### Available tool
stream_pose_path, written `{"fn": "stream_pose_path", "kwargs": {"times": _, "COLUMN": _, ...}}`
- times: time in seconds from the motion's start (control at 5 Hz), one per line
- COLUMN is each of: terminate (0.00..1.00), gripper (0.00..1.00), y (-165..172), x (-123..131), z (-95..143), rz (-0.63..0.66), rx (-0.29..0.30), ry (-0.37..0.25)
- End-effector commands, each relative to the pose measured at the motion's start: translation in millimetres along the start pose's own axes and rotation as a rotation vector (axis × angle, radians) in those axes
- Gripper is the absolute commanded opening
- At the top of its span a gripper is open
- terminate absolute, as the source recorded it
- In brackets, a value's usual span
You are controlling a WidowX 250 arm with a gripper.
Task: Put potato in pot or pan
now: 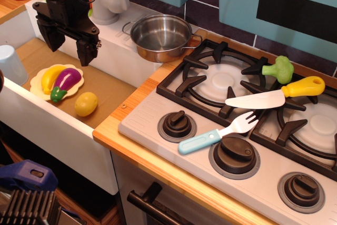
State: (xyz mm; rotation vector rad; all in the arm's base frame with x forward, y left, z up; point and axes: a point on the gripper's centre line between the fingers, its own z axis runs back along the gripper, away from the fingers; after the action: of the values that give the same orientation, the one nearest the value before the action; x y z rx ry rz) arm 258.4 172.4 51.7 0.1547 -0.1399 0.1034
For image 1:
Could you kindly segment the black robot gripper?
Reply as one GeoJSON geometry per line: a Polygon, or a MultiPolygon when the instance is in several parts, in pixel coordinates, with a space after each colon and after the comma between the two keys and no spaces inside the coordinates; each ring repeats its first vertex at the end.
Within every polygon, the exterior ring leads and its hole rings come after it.
{"type": "Polygon", "coordinates": [[[35,2],[39,31],[47,46],[55,52],[68,36],[76,40],[77,54],[81,66],[88,66],[97,57],[99,29],[88,17],[88,0],[46,0],[35,2]]]}

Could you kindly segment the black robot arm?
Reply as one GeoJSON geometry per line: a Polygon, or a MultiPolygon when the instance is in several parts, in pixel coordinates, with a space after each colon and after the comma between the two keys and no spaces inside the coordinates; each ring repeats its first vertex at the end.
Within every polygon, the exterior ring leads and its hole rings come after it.
{"type": "Polygon", "coordinates": [[[81,66],[88,66],[101,46],[100,31],[88,16],[93,1],[45,0],[33,4],[39,31],[48,47],[55,52],[66,37],[74,39],[81,66]]]}

